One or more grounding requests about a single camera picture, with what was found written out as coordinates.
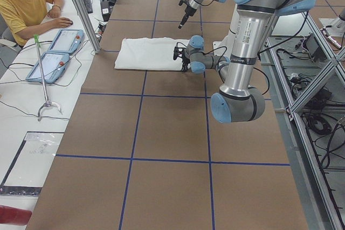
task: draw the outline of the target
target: desk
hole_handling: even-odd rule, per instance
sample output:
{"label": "desk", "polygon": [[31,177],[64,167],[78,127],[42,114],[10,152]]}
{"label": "desk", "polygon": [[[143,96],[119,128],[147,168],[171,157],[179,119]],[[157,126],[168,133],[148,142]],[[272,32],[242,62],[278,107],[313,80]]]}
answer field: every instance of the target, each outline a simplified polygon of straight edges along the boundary
{"label": "desk", "polygon": [[[94,12],[90,14],[90,19],[93,27],[98,27],[98,20],[101,19],[100,5],[98,0],[93,0]],[[72,0],[65,0],[65,6],[61,13],[62,16],[68,17],[73,20],[73,25],[70,29],[82,29],[82,23],[79,17],[76,15],[75,8]],[[40,41],[52,40],[56,35],[58,29],[51,30],[42,34],[39,37]],[[33,39],[27,42],[27,46],[33,44]],[[43,51],[48,49],[49,44],[42,44]],[[86,44],[85,47],[79,52],[77,58],[82,63],[82,66],[78,72],[78,76],[68,87],[59,87],[55,85],[49,85],[47,91],[52,101],[55,101],[61,105],[63,114],[59,114],[57,109],[45,109],[43,111],[44,116],[54,117],[66,117],[70,118],[74,105],[78,99],[81,85],[85,81],[87,72],[93,60],[93,49],[90,44]],[[14,62],[23,62],[28,64],[35,64],[37,62],[36,47],[32,46],[23,50]],[[65,74],[57,81],[58,84],[68,84],[76,70],[79,67],[79,63],[72,59],[66,69]],[[17,73],[19,78],[25,79],[31,68],[16,65],[11,67],[14,72]],[[1,83],[18,81],[15,75],[11,71],[7,71],[0,79]],[[37,83],[19,82],[0,85],[0,93],[2,94],[1,101],[18,107],[19,109],[31,113],[37,114],[39,107],[44,103],[43,87]],[[0,104],[0,135],[1,135],[1,153],[0,153],[0,179],[2,180],[13,160],[25,134],[27,131],[47,131],[47,132],[64,132],[68,124],[64,120],[50,120],[42,119],[41,122],[37,121],[35,117],[28,117],[21,112],[12,108],[6,107]],[[33,210],[36,204],[37,198],[30,197],[5,197],[0,196],[0,204],[20,207]],[[0,229],[9,229],[10,226],[0,225]]]}
{"label": "desk", "polygon": [[202,34],[211,50],[227,34],[232,0],[182,30],[178,1],[116,2],[27,230],[308,229],[269,95],[260,119],[222,125],[215,71],[114,69],[123,38]]}

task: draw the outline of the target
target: label sticker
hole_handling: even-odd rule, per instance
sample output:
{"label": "label sticker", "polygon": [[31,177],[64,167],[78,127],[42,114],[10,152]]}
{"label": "label sticker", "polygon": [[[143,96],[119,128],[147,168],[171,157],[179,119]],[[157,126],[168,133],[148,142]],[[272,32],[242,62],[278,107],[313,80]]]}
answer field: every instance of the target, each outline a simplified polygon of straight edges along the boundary
{"label": "label sticker", "polygon": [[248,21],[247,25],[246,25],[246,29],[244,31],[243,39],[242,39],[243,43],[249,44],[250,34],[251,34],[251,27],[252,27],[252,23],[251,23],[251,21]]}

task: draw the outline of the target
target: man's hand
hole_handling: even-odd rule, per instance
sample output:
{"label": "man's hand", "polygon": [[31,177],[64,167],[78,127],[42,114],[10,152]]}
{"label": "man's hand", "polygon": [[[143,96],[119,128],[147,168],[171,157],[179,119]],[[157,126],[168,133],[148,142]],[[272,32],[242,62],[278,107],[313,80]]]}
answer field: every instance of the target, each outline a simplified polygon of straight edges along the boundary
{"label": "man's hand", "polygon": [[54,5],[51,10],[48,12],[48,16],[51,18],[58,18],[61,16],[61,8],[57,5]]}
{"label": "man's hand", "polygon": [[68,19],[67,17],[59,17],[51,22],[53,24],[53,28],[66,28],[73,24],[72,20]]}

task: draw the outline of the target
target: man's arm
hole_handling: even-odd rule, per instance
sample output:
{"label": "man's arm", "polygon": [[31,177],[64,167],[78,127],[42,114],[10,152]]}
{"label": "man's arm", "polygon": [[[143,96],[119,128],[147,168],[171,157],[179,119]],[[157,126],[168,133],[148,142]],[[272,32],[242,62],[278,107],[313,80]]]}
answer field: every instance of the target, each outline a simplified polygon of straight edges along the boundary
{"label": "man's arm", "polygon": [[71,20],[66,17],[56,18],[54,20],[42,23],[39,25],[28,26],[25,29],[17,32],[16,34],[21,38],[28,40],[33,37],[34,34],[42,34],[50,29],[66,28],[73,24]]}
{"label": "man's arm", "polygon": [[51,18],[58,18],[61,15],[61,9],[65,4],[65,0],[53,0],[54,5],[52,9],[48,12],[48,16]]}

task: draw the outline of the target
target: metal frame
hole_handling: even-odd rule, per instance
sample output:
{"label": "metal frame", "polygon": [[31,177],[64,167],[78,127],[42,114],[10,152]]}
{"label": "metal frame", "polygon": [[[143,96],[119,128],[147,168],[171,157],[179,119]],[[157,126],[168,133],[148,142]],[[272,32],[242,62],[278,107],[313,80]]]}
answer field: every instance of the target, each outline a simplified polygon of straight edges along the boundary
{"label": "metal frame", "polygon": [[[334,207],[330,194],[328,192],[326,180],[324,179],[322,172],[319,169],[318,161],[315,157],[312,144],[310,143],[308,135],[306,133],[305,124],[302,118],[300,117],[300,115],[298,114],[298,112],[302,110],[305,104],[308,101],[310,101],[310,99],[326,84],[326,82],[329,80],[329,78],[332,75],[334,75],[334,73],[336,73],[336,75],[338,76],[342,84],[345,86],[345,68],[340,63],[340,60],[343,60],[345,58],[345,49],[343,49],[338,54],[335,54],[332,48],[328,45],[328,43],[324,39],[319,28],[311,19],[311,17],[308,16],[306,19],[307,19],[307,24],[310,27],[310,30],[314,33],[318,43],[320,44],[320,47],[326,54],[328,63],[296,100],[294,100],[292,97],[289,84],[288,82],[286,82],[284,71],[280,65],[278,57],[275,55],[275,52],[273,49],[270,49],[270,53],[273,58],[275,67],[277,69],[277,73],[281,81],[282,87],[284,89],[285,95],[288,100],[288,104],[289,104],[288,108],[291,114],[290,118],[291,120],[294,120],[296,122],[298,132],[302,139],[306,155],[311,165],[314,178],[318,184],[318,188],[321,193],[325,207],[327,209],[331,223],[334,229],[342,230],[343,229],[342,224],[337,215],[337,211]],[[267,43],[268,43],[268,46],[270,47],[271,44],[269,40],[267,41]]]}
{"label": "metal frame", "polygon": [[94,33],[93,30],[93,26],[91,24],[90,18],[86,12],[86,8],[84,6],[84,3],[82,0],[72,0],[73,4],[75,6],[75,8],[77,9],[77,12],[80,16],[81,22],[84,26],[85,32],[92,44],[93,50],[95,51],[95,53],[99,53],[100,52],[100,45],[98,42],[98,39]]}

